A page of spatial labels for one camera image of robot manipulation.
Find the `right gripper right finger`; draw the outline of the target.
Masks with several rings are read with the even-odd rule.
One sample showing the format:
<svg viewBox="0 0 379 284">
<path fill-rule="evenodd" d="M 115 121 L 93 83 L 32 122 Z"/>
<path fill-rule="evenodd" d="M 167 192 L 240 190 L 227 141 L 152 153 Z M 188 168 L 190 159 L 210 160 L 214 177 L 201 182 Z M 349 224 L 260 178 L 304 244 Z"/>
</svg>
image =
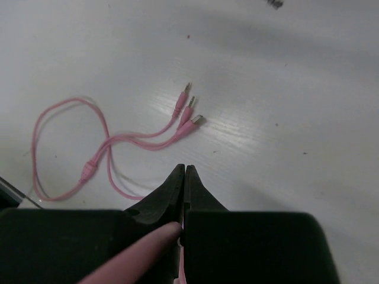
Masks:
<svg viewBox="0 0 379 284">
<path fill-rule="evenodd" d="M 187 283 L 339 283 L 326 236 L 305 212 L 230 211 L 194 166 L 184 182 Z"/>
</svg>

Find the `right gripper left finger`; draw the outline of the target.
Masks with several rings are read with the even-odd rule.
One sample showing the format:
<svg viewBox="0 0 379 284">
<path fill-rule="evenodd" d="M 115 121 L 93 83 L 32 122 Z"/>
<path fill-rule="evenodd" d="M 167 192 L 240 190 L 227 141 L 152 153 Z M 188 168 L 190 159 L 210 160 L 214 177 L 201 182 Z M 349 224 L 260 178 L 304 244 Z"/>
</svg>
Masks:
<svg viewBox="0 0 379 284">
<path fill-rule="evenodd" d="M 2 283 L 77 283 L 146 234 L 179 221 L 185 167 L 125 210 L 5 209 Z"/>
</svg>

